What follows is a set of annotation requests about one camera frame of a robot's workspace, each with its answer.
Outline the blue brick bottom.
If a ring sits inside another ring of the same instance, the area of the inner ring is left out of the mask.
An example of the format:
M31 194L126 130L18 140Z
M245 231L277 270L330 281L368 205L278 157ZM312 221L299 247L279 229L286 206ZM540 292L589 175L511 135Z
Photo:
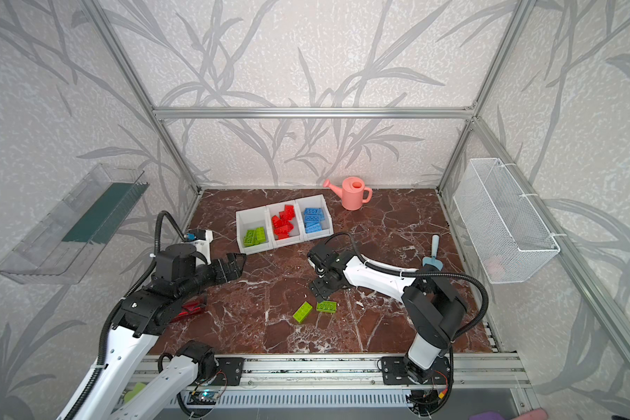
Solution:
M321 232L322 230L323 230L323 227L321 226L320 223L313 223L313 224L306 225L306 234L318 233L318 232Z

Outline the green brick studs-down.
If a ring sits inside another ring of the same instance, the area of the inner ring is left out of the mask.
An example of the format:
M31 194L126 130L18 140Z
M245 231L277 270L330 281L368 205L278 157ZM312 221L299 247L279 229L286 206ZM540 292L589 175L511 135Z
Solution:
M266 233L265 233L265 228L264 227L257 227L255 229L255 241L254 244L255 245L260 245L260 244L264 244L267 243L267 237L266 237Z

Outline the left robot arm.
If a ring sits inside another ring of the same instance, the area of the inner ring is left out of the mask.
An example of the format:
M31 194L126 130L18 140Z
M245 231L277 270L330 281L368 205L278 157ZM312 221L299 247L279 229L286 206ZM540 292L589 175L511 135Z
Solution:
M101 329L98 355L61 411L61 419L152 419L194 383L211 383L221 370L211 346L189 341L156 378L121 408L120 395L145 355L191 299L206 289L238 280L243 253L209 257L207 241L178 243L158 250L139 285L111 310Z

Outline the green brick bottom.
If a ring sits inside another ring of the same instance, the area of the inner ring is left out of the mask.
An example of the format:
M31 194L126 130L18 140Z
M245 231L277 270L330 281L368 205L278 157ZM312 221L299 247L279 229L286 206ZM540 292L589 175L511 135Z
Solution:
M292 318L294 318L297 323L303 324L312 311L313 306L308 302L304 302L303 304L301 304L301 306L299 306L299 309L295 311L294 315L292 315Z

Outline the blue brick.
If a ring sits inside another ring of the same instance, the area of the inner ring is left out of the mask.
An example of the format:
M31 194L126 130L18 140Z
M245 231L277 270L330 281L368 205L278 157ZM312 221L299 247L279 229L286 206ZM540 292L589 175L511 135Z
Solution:
M320 223L313 223L313 224L306 225L306 234L318 233L318 232L321 232L322 230L323 230L323 227L321 226Z
M322 208L306 208L304 210L304 216L311 219L317 217L320 220L323 220L325 217Z
M306 227L315 224L322 224L322 220L320 219L320 217L312 217L311 215L307 215L304 219L304 225L306 225Z

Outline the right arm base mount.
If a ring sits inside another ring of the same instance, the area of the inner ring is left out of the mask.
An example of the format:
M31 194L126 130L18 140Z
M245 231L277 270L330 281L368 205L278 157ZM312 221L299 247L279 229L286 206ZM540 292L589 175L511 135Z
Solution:
M385 385L447 387L453 376L451 361L446 357L437 357L429 369L418 367L407 356L381 357L376 366Z

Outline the green brick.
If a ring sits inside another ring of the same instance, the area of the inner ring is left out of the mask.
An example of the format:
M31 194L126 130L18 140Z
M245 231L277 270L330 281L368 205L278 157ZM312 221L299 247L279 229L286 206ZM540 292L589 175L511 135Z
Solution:
M294 315L292 315L292 318L294 318L297 323L303 324L312 311L313 306L308 302L304 302L303 304L301 304L301 306L299 306L299 309L295 311Z
M255 229L249 229L243 238L243 246L245 248L255 246L254 241L255 241Z
M318 313L334 314L334 313L337 313L337 310L338 310L338 304L333 301L322 301L322 302L318 302L318 304L316 305L316 311Z

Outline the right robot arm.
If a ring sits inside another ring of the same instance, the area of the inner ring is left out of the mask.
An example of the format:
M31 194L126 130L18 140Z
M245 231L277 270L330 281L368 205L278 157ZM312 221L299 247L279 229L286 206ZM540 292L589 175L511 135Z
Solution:
M453 343L476 327L488 312L486 287L462 273L444 272L433 266L404 269L374 261L356 250L337 252L319 243L308 255L317 278L310 283L315 298L324 302L338 290L366 288L401 302L416 330L405 355L413 376L432 370L434 362L453 349ZM481 307L465 322L468 304L453 285L453 279L473 285L481 294Z

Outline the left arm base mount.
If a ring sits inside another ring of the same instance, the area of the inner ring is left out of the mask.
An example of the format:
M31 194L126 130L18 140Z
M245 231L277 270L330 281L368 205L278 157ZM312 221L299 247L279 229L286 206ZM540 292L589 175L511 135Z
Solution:
M192 383L201 386L236 387L241 383L245 359L243 357L208 358L199 363Z

